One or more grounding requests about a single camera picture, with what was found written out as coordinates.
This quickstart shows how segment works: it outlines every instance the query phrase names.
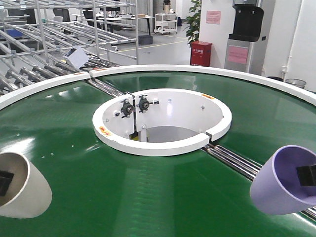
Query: white wall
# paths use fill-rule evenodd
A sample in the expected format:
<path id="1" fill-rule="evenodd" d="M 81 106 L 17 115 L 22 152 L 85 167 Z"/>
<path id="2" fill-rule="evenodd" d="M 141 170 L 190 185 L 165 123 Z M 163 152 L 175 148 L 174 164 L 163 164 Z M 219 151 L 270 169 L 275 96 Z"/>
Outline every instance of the white wall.
<path id="1" fill-rule="evenodd" d="M 300 5 L 301 0 L 276 1 L 263 65 L 264 76 L 282 76 L 281 67 L 287 65 Z"/>
<path id="2" fill-rule="evenodd" d="M 190 7 L 193 6 L 191 0 L 171 0 L 176 1 L 176 13 L 181 19 L 185 19 L 189 15 Z"/>
<path id="3" fill-rule="evenodd" d="M 289 70 L 286 79 L 297 78 L 307 82 L 305 89 L 316 92 L 316 4 L 303 0 L 295 33 Z"/>
<path id="4" fill-rule="evenodd" d="M 233 32 L 235 19 L 232 2 L 232 0 L 202 0 L 199 40 L 213 43 L 212 67 L 223 68 L 225 64 L 227 38 L 228 34 Z M 221 11 L 220 25 L 206 24 L 206 12 L 210 10 Z M 285 75 L 286 79 L 305 80 L 307 82 L 305 88 L 316 91 L 315 25 L 316 4 L 314 0 L 276 0 L 263 65 L 263 76 L 281 77 L 282 67 L 289 66 L 288 73 Z"/>
<path id="5" fill-rule="evenodd" d="M 232 0 L 202 0 L 199 40 L 213 43 L 211 66 L 215 68 L 223 68 L 225 64 L 228 35 L 233 32 L 235 20 L 232 6 Z M 219 25 L 206 23 L 207 11 L 221 11 Z"/>

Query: potted plant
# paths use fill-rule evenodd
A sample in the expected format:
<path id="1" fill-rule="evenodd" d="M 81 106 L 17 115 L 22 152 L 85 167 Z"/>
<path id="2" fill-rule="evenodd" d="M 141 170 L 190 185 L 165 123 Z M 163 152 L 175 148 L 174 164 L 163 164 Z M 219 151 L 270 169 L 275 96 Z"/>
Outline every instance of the potted plant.
<path id="1" fill-rule="evenodd" d="M 192 13 L 191 16 L 188 16 L 186 18 L 186 21 L 188 22 L 188 30 L 187 30 L 187 37 L 188 43 L 192 43 L 194 41 L 197 41 L 199 38 L 199 25 L 201 20 L 201 0 L 191 0 L 191 2 L 194 4 L 192 7 L 190 7 L 189 13 Z"/>

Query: pink label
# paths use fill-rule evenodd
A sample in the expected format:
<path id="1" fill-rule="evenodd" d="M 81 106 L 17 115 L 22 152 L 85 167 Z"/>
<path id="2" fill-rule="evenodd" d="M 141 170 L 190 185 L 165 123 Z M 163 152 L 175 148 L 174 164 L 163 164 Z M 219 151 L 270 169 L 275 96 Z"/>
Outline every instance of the pink label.
<path id="1" fill-rule="evenodd" d="M 219 25 L 221 23 L 221 12 L 220 11 L 207 11 L 206 23 Z"/>
<path id="2" fill-rule="evenodd" d="M 229 46 L 228 48 L 228 61 L 234 63 L 247 63 L 248 48 Z"/>

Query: white circular housing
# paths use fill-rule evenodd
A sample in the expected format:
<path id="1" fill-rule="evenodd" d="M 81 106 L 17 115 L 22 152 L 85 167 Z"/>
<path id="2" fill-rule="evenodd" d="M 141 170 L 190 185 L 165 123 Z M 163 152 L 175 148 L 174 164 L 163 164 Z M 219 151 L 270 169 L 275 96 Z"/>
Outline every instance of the white circular housing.
<path id="1" fill-rule="evenodd" d="M 173 156 L 222 137 L 232 113 L 223 102 L 203 93 L 151 89 L 104 103 L 92 121 L 95 134 L 110 147 L 141 156 Z"/>

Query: black dispenser top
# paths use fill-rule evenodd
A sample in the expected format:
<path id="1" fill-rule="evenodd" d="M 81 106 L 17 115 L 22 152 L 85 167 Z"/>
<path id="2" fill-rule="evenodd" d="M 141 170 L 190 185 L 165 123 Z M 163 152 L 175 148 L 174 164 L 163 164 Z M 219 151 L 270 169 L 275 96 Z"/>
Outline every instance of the black dispenser top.
<path id="1" fill-rule="evenodd" d="M 236 4 L 234 30 L 229 39 L 256 42 L 260 37 L 263 9 L 251 4 Z"/>

